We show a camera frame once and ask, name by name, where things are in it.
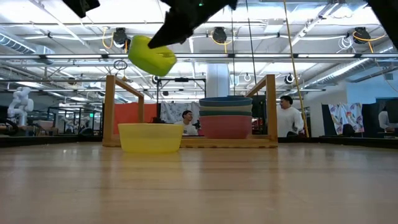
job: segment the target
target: man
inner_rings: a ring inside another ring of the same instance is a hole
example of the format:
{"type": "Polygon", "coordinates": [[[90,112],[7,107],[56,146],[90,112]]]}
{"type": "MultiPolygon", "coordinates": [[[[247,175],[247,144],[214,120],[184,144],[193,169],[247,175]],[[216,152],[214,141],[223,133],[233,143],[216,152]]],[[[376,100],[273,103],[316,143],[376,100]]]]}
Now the man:
{"type": "Polygon", "coordinates": [[[184,127],[184,136],[197,136],[198,131],[194,127],[194,125],[191,124],[192,121],[192,111],[186,110],[182,113],[182,121],[176,122],[175,124],[182,125],[184,127]]]}
{"type": "Polygon", "coordinates": [[[280,98],[280,108],[277,110],[278,137],[298,135],[303,129],[304,122],[301,112],[292,107],[293,99],[290,96],[280,98]]]}
{"type": "Polygon", "coordinates": [[[398,128],[398,124],[390,123],[388,120],[388,112],[386,107],[384,107],[379,113],[379,125],[381,129],[388,133],[393,133],[395,132],[396,128],[398,128]]]}

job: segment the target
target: black hair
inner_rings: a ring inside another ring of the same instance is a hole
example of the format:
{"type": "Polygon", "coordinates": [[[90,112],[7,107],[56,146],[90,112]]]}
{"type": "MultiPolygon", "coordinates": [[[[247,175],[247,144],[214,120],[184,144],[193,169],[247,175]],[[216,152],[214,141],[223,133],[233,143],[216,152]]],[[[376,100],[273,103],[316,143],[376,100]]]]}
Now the black hair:
{"type": "Polygon", "coordinates": [[[187,115],[188,113],[192,113],[192,111],[186,110],[186,111],[182,112],[182,118],[184,118],[184,116],[187,115]]]}
{"type": "Polygon", "coordinates": [[[293,104],[293,99],[290,96],[281,96],[279,99],[288,101],[290,105],[293,104]]]}

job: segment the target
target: pink bowl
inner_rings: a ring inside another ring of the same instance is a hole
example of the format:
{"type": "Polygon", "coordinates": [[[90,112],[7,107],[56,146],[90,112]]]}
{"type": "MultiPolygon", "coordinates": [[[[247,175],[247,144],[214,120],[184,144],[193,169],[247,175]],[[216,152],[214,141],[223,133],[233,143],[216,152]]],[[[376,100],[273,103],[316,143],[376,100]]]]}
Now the pink bowl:
{"type": "Polygon", "coordinates": [[[251,116],[200,117],[201,130],[210,139],[245,139],[251,133],[251,116]]]}

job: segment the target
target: wooden frame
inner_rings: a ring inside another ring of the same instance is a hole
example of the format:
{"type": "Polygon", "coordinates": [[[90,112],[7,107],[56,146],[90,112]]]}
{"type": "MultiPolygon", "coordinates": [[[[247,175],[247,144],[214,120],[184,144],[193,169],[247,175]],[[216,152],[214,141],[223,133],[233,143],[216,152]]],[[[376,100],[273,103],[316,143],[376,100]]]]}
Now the wooden frame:
{"type": "Polygon", "coordinates": [[[120,147],[118,135],[113,134],[115,85],[138,97],[138,120],[144,122],[144,95],[114,75],[106,76],[103,146],[120,147]]]}
{"type": "MultiPolygon", "coordinates": [[[[139,98],[140,122],[144,122],[144,95],[114,76],[106,77],[105,117],[103,146],[121,147],[118,135],[113,134],[115,84],[139,98]]],[[[183,137],[181,148],[268,148],[278,146],[275,75],[265,76],[246,97],[254,96],[263,87],[267,88],[268,135],[250,135],[247,139],[206,139],[183,137]]]]}

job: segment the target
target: white shirt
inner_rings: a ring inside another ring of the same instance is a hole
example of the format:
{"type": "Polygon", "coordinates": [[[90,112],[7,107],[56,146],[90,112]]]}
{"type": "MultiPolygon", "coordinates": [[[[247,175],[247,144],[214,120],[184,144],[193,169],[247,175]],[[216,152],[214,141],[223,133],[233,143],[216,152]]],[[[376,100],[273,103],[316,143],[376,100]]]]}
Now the white shirt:
{"type": "Polygon", "coordinates": [[[398,123],[390,123],[388,120],[388,112],[387,111],[382,111],[379,113],[379,125],[380,128],[386,129],[388,127],[391,128],[398,128],[398,123]]]}
{"type": "Polygon", "coordinates": [[[198,135],[197,129],[191,123],[185,124],[183,121],[178,121],[174,124],[179,124],[184,127],[184,132],[182,134],[184,136],[197,136],[198,135]]]}
{"type": "Polygon", "coordinates": [[[278,119],[278,137],[285,138],[289,131],[298,133],[304,127],[304,121],[301,117],[301,112],[290,107],[287,109],[277,108],[277,119],[278,119]]]}

